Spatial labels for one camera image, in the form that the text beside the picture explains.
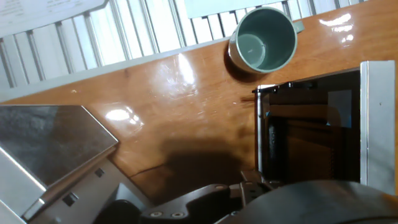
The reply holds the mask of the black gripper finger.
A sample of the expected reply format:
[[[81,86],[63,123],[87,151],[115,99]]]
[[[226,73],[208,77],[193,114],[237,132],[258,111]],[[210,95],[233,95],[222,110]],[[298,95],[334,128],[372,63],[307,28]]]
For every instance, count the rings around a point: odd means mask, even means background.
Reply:
[[[233,185],[211,184],[142,212],[140,223],[227,223],[261,195],[282,186],[257,170],[241,172]]]

